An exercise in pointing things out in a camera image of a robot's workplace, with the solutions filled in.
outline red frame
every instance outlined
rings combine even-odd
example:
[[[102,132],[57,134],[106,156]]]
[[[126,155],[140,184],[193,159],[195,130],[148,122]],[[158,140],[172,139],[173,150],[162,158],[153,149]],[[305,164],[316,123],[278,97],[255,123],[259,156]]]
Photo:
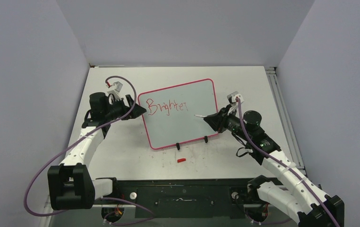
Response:
[[[217,109],[217,101],[216,101],[215,84],[214,84],[214,81],[211,80],[211,79],[200,79],[200,80],[197,80],[197,81],[192,81],[192,82],[188,82],[188,83],[184,83],[184,84],[178,84],[178,85],[175,85],[175,86],[170,86],[170,87],[165,87],[165,88],[161,88],[161,89],[156,89],[156,90],[152,90],[152,91],[147,91],[147,92],[140,93],[140,94],[138,95],[138,97],[137,97],[138,104],[141,105],[141,102],[140,102],[140,96],[141,96],[141,95],[148,94],[148,93],[152,93],[152,92],[155,92],[155,91],[166,90],[166,89],[173,88],[173,87],[180,87],[180,86],[187,85],[187,84],[198,83],[198,82],[205,81],[205,80],[210,80],[210,81],[212,82],[212,87],[213,87],[213,89],[214,89],[215,106],[216,106],[216,112],[217,112],[218,109]],[[142,118],[143,118],[144,127],[145,127],[145,131],[146,131],[146,136],[148,137],[149,147],[151,147],[153,150],[160,150],[160,149],[164,149],[164,148],[174,147],[174,146],[176,145],[176,144],[172,144],[172,145],[168,145],[168,146],[164,146],[164,147],[160,147],[160,148],[153,148],[152,145],[151,145],[151,140],[149,139],[148,129],[146,129],[146,124],[145,124],[144,115],[142,115]],[[218,133],[212,134],[212,135],[209,135],[208,137],[216,136],[217,134],[218,134]],[[192,139],[192,140],[187,140],[187,141],[181,142],[181,143],[179,143],[179,144],[189,143],[189,142],[193,142],[193,141],[196,141],[196,140],[201,140],[201,139],[203,139],[203,138],[204,138],[204,137],[196,138],[196,139]]]

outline gray wall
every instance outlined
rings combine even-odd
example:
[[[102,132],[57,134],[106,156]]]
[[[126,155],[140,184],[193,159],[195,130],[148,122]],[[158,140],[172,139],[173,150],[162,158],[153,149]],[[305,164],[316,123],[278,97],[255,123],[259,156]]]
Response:
[[[55,0],[0,0],[0,226],[38,226],[24,191],[67,146],[87,70]],[[42,212],[47,194],[43,174],[30,207]]]
[[[360,1],[316,0],[277,73],[309,177],[360,226]]]
[[[314,0],[57,0],[95,65],[277,66]]]

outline whiteboard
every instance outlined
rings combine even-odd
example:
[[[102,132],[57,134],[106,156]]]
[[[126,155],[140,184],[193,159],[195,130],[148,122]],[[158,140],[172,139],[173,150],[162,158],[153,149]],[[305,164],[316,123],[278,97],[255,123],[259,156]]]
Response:
[[[217,135],[194,116],[217,112],[214,82],[202,79],[141,93],[138,103],[146,109],[143,121],[149,146],[162,149]]]

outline tabletop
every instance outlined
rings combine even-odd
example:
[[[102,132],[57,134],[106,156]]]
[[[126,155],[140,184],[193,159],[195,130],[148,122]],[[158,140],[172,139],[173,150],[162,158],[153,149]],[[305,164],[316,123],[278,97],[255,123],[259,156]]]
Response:
[[[231,67],[137,67],[91,68],[81,97],[70,137],[75,142],[84,116],[89,110],[89,95],[106,92],[105,79],[118,75],[127,78],[137,94],[200,79],[213,80],[218,108],[229,101],[226,96],[238,91],[244,97],[243,112],[258,111],[261,127],[292,159],[271,88],[262,66]],[[131,87],[121,81],[121,95],[131,94]],[[96,150],[88,167],[91,177],[116,177],[118,180],[174,180],[273,177],[250,156],[236,157],[241,145],[226,131],[204,140],[176,147],[152,150],[141,117],[114,123]],[[177,163],[177,159],[186,158]]]

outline gray floor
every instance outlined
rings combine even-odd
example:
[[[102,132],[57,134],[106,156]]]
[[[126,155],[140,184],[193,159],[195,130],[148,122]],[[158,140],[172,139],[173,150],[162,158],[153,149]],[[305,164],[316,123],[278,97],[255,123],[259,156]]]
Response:
[[[124,219],[125,216],[118,223],[126,223],[134,221],[135,208],[126,208],[126,216],[130,217]],[[275,208],[269,209],[270,215],[266,222],[281,221],[287,219],[287,216]],[[102,224],[101,208],[92,208],[90,210],[70,210],[62,214],[52,217],[49,227],[107,227]],[[245,226],[259,226],[257,224],[251,225],[248,219],[230,219],[228,217],[215,218],[156,218],[154,220],[146,221],[144,223],[131,225],[143,227],[245,227]],[[297,227],[297,224],[290,221],[283,225],[270,225],[271,227]]]

